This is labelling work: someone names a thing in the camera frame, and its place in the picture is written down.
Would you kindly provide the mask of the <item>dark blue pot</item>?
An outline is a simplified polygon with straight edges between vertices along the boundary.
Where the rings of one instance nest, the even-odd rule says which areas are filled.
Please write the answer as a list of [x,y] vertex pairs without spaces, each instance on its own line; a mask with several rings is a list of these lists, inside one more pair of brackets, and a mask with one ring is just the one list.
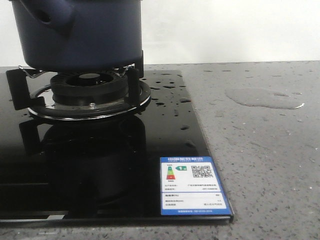
[[25,62],[50,72],[127,66],[142,50],[139,0],[13,0]]

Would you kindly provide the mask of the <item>black right pot support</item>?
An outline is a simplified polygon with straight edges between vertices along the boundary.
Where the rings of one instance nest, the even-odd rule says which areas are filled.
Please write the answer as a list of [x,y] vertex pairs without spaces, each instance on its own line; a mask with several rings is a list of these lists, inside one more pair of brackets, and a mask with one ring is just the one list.
[[28,79],[47,72],[25,68],[6,71],[16,110],[28,109],[38,118],[84,121],[140,112],[150,101],[150,87],[144,76],[143,58],[132,64],[98,71],[54,71],[47,85],[30,92]]

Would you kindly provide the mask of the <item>black glass gas stove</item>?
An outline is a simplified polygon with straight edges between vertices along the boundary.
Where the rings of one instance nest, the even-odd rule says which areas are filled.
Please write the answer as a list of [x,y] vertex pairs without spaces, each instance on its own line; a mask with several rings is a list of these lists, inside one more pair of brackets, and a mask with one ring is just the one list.
[[161,215],[161,157],[211,157],[182,73],[145,71],[151,101],[117,120],[51,123],[15,110],[0,72],[0,223],[178,225]]

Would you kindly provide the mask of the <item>blue energy label sticker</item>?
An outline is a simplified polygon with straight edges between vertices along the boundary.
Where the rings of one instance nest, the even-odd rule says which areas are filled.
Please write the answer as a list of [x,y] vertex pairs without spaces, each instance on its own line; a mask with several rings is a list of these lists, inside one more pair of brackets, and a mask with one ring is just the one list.
[[160,158],[162,216],[231,216],[217,170],[210,156]]

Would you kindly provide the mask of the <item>black right gas burner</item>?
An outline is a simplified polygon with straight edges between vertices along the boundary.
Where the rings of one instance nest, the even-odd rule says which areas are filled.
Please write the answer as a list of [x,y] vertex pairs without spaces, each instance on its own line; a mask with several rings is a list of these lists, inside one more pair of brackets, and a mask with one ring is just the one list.
[[132,68],[116,71],[58,73],[31,94],[42,103],[28,107],[31,115],[52,121],[89,121],[144,111],[151,89]]

